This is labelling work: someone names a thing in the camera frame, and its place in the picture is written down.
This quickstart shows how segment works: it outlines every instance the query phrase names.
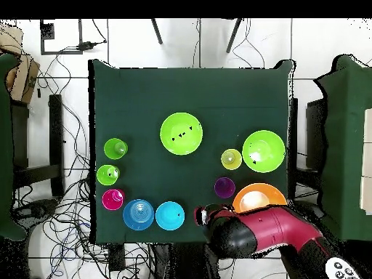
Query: green cloth on side table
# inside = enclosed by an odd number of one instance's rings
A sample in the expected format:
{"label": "green cloth on side table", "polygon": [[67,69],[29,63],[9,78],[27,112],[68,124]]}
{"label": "green cloth on side table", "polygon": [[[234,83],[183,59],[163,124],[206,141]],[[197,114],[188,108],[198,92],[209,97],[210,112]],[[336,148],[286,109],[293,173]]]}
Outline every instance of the green cloth on side table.
{"label": "green cloth on side table", "polygon": [[13,204],[13,134],[10,94],[5,87],[8,72],[19,64],[11,54],[0,55],[0,236],[10,240],[23,240],[24,229],[13,222],[10,209]]}
{"label": "green cloth on side table", "polygon": [[372,216],[360,209],[364,112],[372,108],[372,69],[349,56],[318,79],[326,93],[328,149],[322,179],[323,223],[341,240],[372,240]]}
{"label": "green cloth on side table", "polygon": [[[248,135],[260,129],[275,132],[286,143],[290,60],[270,70],[115,69],[98,60],[93,67],[96,170],[113,164],[121,172],[111,186],[96,179],[97,243],[205,242],[193,220],[196,206],[232,203],[239,190],[254,182],[274,185],[286,195],[286,161],[266,174],[245,163],[229,171],[221,164],[221,154],[228,148],[241,151]],[[176,112],[194,115],[203,127],[203,141],[189,155],[173,155],[161,144],[161,124]],[[113,137],[128,145],[128,153],[117,161],[103,151]],[[235,181],[233,197],[215,195],[219,177]],[[119,210],[108,211],[101,198],[114,187],[122,189],[126,199]],[[155,211],[165,201],[178,202],[185,210],[184,224],[165,231],[154,220],[144,231],[129,229],[123,221],[124,206],[138,198],[150,202]]]}

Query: purple cup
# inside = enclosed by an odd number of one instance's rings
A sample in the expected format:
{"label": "purple cup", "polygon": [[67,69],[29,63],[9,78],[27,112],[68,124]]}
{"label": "purple cup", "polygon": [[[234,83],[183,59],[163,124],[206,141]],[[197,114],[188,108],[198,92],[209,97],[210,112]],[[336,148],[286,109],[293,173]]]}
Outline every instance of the purple cup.
{"label": "purple cup", "polygon": [[102,196],[102,204],[107,210],[115,211],[123,205],[124,198],[123,190],[118,188],[106,190]]}
{"label": "purple cup", "polygon": [[228,177],[220,177],[214,184],[214,191],[222,199],[230,198],[234,195],[235,184]]}

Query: floor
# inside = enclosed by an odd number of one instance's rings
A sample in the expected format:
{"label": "floor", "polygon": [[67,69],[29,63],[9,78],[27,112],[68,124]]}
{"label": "floor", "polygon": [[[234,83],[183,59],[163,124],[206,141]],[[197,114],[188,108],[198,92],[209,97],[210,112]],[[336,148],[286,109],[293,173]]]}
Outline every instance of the floor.
{"label": "floor", "polygon": [[[3,20],[9,24],[17,25],[23,30],[23,49],[40,63],[41,71],[45,72],[54,55],[41,55],[40,50],[40,21],[39,20]],[[94,20],[102,35],[107,39],[106,44],[99,44],[93,50],[82,55],[61,55],[60,62],[69,72],[56,61],[48,73],[53,76],[56,83],[49,78],[49,86],[53,91],[68,85],[62,92],[63,102],[78,115],[87,137],[89,151],[89,125],[88,125],[88,59],[98,59],[114,67],[158,67],[182,68],[198,67],[198,32],[197,18],[185,19],[157,19],[158,27],[163,39],[163,45],[157,41],[150,20]],[[78,44],[78,20],[45,20],[44,23],[54,23],[54,40],[45,41],[46,51],[59,51],[67,46]],[[273,68],[278,61],[293,59],[296,61],[294,74],[294,95],[299,99],[298,114],[298,152],[306,154],[306,123],[305,108],[308,102],[319,99],[322,94],[314,78],[327,73],[331,69],[332,60],[339,54],[353,54],[360,61],[367,63],[372,58],[371,20],[364,19],[245,19],[240,25],[232,52],[227,54],[226,47],[232,33],[235,21],[219,18],[203,18],[201,29],[201,67],[202,68]],[[249,28],[247,39],[235,53],[244,58],[242,60],[233,54],[233,49],[246,37],[246,28]],[[82,20],[83,41],[100,42],[101,35],[95,28],[92,20]],[[46,87],[45,80],[40,79],[41,97],[34,93],[29,105],[31,115],[28,127],[28,152],[30,166],[40,166],[49,163],[48,134],[49,115],[47,102],[50,89]],[[78,130],[77,120],[69,113],[64,113],[64,125],[73,134]],[[83,165],[76,162],[73,170],[70,168],[75,158],[73,138],[65,131],[65,167],[66,187],[85,177],[87,171],[81,170]],[[77,139],[78,152],[85,154],[85,142],[82,133]],[[298,155],[298,165],[305,166],[305,156]],[[20,190],[20,195],[29,191],[27,187]],[[298,194],[305,193],[306,189],[299,187]],[[48,198],[51,196],[49,181],[33,185],[33,192],[25,198],[26,201]],[[75,198],[76,189],[71,190],[65,199]],[[83,208],[81,215],[89,219],[89,210]],[[33,275],[46,279],[51,273],[51,263],[58,259],[60,254],[56,247],[56,235],[53,229],[61,230],[62,238],[69,238],[72,234],[63,231],[62,224],[39,225],[32,233],[29,248],[29,264]],[[131,251],[137,245],[126,245]],[[133,251],[127,255],[127,264],[134,263],[138,253]],[[220,261],[221,269],[232,265],[232,260]],[[104,272],[105,265],[100,266]],[[82,266],[78,258],[72,256],[65,258],[52,279],[106,279],[94,262],[86,262]],[[118,272],[111,275],[116,279]],[[143,266],[139,277],[146,278],[148,269]],[[271,252],[263,259],[237,260],[235,264],[220,272],[222,279],[288,279],[286,270],[277,251]]]}

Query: blue cup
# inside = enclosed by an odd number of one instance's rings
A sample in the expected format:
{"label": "blue cup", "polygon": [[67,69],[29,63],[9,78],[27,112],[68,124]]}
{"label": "blue cup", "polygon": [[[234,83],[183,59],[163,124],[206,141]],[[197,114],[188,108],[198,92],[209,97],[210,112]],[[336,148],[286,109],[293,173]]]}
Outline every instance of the blue cup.
{"label": "blue cup", "polygon": [[155,219],[161,228],[168,231],[176,230],[185,220],[185,211],[177,202],[167,201],[158,207]]}
{"label": "blue cup", "polygon": [[125,224],[136,231],[149,228],[154,221],[154,216],[151,204],[142,199],[130,201],[123,211]]}

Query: green bowl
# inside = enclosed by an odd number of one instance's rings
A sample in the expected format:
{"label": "green bowl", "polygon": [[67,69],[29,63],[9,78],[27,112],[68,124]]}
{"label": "green bowl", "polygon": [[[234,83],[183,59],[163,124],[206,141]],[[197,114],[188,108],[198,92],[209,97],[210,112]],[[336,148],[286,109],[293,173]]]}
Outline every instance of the green bowl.
{"label": "green bowl", "polygon": [[120,171],[118,167],[113,165],[103,165],[97,170],[97,179],[102,185],[115,184],[119,176]]}
{"label": "green bowl", "polygon": [[271,172],[283,162],[286,146],[276,133],[257,131],[244,142],[242,155],[244,162],[252,170]]}
{"label": "green bowl", "polygon": [[110,159],[119,159],[128,151],[128,145],[118,138],[109,139],[103,148]]}
{"label": "green bowl", "polygon": [[175,155],[194,152],[203,139],[203,129],[195,116],[189,113],[173,113],[160,128],[163,146]]}

